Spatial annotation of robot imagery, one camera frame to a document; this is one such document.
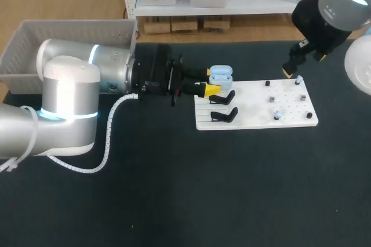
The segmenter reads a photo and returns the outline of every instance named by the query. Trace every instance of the yellow object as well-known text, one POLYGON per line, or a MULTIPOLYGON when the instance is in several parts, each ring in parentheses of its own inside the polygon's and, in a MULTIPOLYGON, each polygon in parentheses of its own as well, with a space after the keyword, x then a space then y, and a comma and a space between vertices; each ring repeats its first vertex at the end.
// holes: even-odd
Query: yellow object
POLYGON ((205 88, 205 95, 204 95, 204 97, 209 97, 211 95, 217 95, 220 92, 221 92, 221 86, 209 85, 207 83, 206 84, 206 88, 205 88))
POLYGON ((289 79, 291 79, 292 74, 289 75, 289 74, 286 72, 286 70, 284 70, 284 69, 282 69, 282 70, 283 70, 283 73, 286 75, 286 77, 289 78, 289 79))
POLYGON ((319 62, 321 62, 322 60, 324 60, 325 57, 327 57, 327 55, 324 55, 319 62))

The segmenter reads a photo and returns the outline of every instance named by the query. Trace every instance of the floor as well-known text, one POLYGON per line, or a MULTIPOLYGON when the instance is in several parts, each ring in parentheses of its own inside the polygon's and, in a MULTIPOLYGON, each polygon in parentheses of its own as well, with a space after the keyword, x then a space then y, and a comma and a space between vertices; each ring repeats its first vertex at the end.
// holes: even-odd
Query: floor
MULTIPOLYGON (((124 0, 0 0, 0 52, 27 19, 119 19, 125 9, 124 0)), ((360 36, 362 31, 352 35, 360 36)), ((146 35, 138 42, 237 42, 266 40, 299 40, 302 35, 285 14, 235 16, 229 34, 146 35)), ((0 84, 0 101, 6 90, 0 84)))

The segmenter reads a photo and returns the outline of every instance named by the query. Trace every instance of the black clip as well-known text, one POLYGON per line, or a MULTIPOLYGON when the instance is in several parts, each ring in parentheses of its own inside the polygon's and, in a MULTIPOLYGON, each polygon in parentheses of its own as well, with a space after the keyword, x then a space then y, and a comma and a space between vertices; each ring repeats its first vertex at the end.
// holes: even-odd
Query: black clip
POLYGON ((211 112, 210 116, 212 121, 223 121, 230 124, 238 114, 238 108, 234 107, 229 115, 222 114, 220 112, 211 112))
POLYGON ((232 99, 235 97, 236 93, 234 90, 231 90, 227 97, 221 97, 218 95, 209 96, 210 104, 222 104, 229 105, 232 99))

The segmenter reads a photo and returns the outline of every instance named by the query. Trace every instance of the light blue knob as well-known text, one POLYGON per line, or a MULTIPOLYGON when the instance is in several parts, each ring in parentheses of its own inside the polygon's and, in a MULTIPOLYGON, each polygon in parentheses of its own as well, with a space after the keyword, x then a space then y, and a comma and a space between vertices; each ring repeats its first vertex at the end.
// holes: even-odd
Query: light blue knob
POLYGON ((282 118, 282 112, 281 111, 276 111, 274 113, 274 119, 277 121, 279 120, 280 118, 282 118))
POLYGON ((299 75, 299 76, 296 78, 295 85, 300 84, 302 81, 303 81, 303 77, 299 75))

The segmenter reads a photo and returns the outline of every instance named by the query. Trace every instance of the cardboard box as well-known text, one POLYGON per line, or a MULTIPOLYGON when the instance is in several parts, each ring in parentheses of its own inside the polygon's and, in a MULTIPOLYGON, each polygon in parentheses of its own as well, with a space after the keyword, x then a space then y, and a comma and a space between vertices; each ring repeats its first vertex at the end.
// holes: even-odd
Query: cardboard box
POLYGON ((203 29, 211 32, 228 33, 231 25, 229 15, 205 16, 203 20, 203 29))
POLYGON ((170 33, 170 17, 169 16, 146 17, 144 21, 144 33, 146 34, 170 33))
POLYGON ((172 16, 172 31, 197 32, 198 22, 196 16, 172 16))

